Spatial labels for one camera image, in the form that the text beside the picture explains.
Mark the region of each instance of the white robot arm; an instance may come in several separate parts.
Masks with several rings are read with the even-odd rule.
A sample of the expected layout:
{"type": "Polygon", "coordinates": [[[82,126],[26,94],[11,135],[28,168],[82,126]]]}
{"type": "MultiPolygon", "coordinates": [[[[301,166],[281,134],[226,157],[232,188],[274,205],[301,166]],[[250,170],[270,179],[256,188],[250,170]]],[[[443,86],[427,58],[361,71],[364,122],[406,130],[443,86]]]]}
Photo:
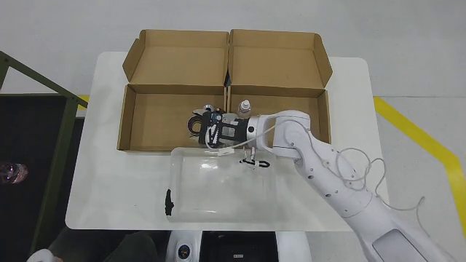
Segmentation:
{"type": "Polygon", "coordinates": [[[247,139],[254,140],[258,149],[293,158],[299,174],[356,233],[369,261],[454,261],[423,231],[368,190],[353,166],[332,145],[314,138],[309,115],[282,111],[253,116],[248,122],[247,139]],[[266,132],[274,120],[270,148],[266,132]]]}

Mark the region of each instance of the box lid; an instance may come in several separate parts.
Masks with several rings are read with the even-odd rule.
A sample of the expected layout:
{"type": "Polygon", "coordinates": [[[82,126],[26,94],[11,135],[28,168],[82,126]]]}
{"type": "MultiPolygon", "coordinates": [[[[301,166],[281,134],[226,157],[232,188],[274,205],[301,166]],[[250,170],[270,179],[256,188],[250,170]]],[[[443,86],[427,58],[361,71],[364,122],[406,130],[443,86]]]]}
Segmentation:
{"type": "Polygon", "coordinates": [[[232,30],[232,86],[323,89],[332,69],[317,33],[232,30]]]}
{"type": "Polygon", "coordinates": [[[223,86],[229,34],[142,30],[123,62],[131,84],[223,86]]]}

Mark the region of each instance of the yellow tape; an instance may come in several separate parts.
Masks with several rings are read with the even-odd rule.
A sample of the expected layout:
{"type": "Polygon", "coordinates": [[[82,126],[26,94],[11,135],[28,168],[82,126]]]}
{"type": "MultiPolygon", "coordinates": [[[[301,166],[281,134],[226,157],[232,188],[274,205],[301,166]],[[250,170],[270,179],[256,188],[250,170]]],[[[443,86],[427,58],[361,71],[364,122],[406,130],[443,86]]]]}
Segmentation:
{"type": "Polygon", "coordinates": [[[466,180],[458,157],[381,98],[375,97],[374,104],[377,113],[443,164],[466,237],[466,180]]]}
{"type": "MultiPolygon", "coordinates": [[[[89,95],[78,95],[79,98],[81,98],[82,100],[86,101],[89,103],[89,95]]],[[[86,108],[84,106],[78,106],[78,109],[79,110],[85,110],[86,108]]]]}

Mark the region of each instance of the open cardboard box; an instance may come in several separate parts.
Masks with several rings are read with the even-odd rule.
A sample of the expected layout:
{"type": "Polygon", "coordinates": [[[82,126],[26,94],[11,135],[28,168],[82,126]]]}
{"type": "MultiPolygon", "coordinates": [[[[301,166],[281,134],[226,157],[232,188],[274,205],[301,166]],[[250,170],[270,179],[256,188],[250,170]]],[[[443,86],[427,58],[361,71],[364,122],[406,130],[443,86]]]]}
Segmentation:
{"type": "Polygon", "coordinates": [[[332,70],[316,33],[144,30],[123,69],[119,150],[198,147],[186,127],[191,112],[206,104],[236,111],[244,99],[254,115],[308,113],[312,134],[330,143],[332,70]]]}
{"type": "Polygon", "coordinates": [[[316,33],[232,30],[227,107],[235,112],[248,99],[252,115],[303,111],[311,117],[312,134],[330,143],[325,86],[331,74],[322,39],[316,33]]]}
{"type": "Polygon", "coordinates": [[[123,63],[129,84],[120,120],[119,150],[193,147],[186,127],[194,109],[225,108],[229,34],[141,31],[123,63]]]}

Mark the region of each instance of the white table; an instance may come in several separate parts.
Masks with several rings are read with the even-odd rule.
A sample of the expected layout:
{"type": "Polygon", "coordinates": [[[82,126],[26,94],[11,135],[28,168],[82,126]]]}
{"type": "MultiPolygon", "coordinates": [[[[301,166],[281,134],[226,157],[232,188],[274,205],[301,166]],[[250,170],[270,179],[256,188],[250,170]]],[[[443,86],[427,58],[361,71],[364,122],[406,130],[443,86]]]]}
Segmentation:
{"type": "MultiPolygon", "coordinates": [[[[117,151],[126,52],[98,58],[66,212],[72,229],[350,231],[346,223],[298,175],[291,160],[276,166],[280,221],[275,224],[171,223],[165,217],[170,171],[168,153],[117,151]]],[[[382,156],[367,63],[331,57],[329,92],[331,137],[336,148],[363,149],[382,156]]],[[[346,155],[359,173],[360,155],[346,155]]],[[[374,188],[382,168],[368,178],[374,188]]],[[[385,182],[379,192],[387,199],[385,182]]]]}

